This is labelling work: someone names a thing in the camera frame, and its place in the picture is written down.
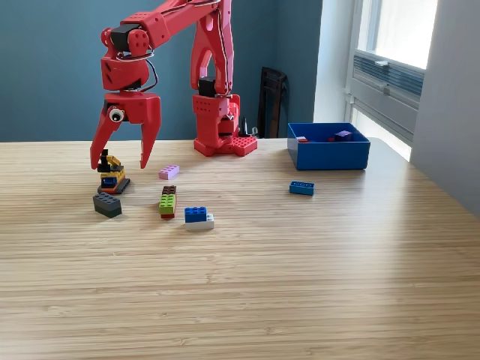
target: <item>blue wall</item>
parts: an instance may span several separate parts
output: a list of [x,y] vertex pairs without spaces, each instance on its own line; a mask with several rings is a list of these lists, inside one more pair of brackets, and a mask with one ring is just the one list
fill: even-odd
[[[160,3],[16,0],[3,4],[0,31],[10,36],[2,38],[7,52],[0,57],[0,141],[91,140],[104,95],[100,58],[106,48],[100,42],[101,31]],[[321,0],[301,0],[301,7],[292,3],[233,2],[233,89],[241,96],[242,115],[250,126],[257,119],[262,66],[278,68],[289,76],[289,120],[313,118]],[[192,25],[177,34],[153,58],[160,78],[154,90],[162,100],[161,139],[192,139],[196,135],[191,109],[194,91],[189,85],[194,32]],[[139,138],[140,127],[130,124],[123,124],[113,136],[114,140]]]

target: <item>window frame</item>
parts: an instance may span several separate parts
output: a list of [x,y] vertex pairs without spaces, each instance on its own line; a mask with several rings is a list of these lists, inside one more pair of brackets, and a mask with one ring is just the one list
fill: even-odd
[[[352,122],[353,108],[357,108],[357,110],[367,112],[370,117],[374,118],[377,124],[383,126],[386,130],[400,137],[403,141],[411,143],[416,126],[420,96],[403,91],[373,76],[369,76],[367,73],[358,71],[354,67],[354,58],[355,56],[362,56],[375,62],[387,62],[387,66],[392,66],[398,70],[415,75],[418,74],[420,77],[425,76],[425,70],[358,49],[363,3],[364,0],[355,0],[345,87],[345,122]],[[378,32],[382,0],[371,0],[371,4],[367,30],[367,49],[373,51]]]

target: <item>lavender lego brick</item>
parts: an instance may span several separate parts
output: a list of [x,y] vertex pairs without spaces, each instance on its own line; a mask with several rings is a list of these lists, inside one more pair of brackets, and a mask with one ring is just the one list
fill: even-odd
[[180,166],[169,165],[158,172],[158,178],[163,180],[170,180],[177,176],[180,172]]

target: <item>brown lego brick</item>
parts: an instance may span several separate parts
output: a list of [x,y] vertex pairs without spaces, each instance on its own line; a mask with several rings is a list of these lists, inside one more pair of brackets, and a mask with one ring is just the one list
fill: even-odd
[[175,185],[172,186],[164,186],[162,195],[175,195],[177,191],[177,187]]

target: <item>blue plastic bin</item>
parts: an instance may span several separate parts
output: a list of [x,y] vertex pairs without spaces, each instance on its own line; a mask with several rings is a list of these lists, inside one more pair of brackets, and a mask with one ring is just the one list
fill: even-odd
[[[353,134],[351,142],[329,142],[344,130]],[[287,142],[297,170],[363,170],[368,164],[370,141],[348,122],[290,123]]]

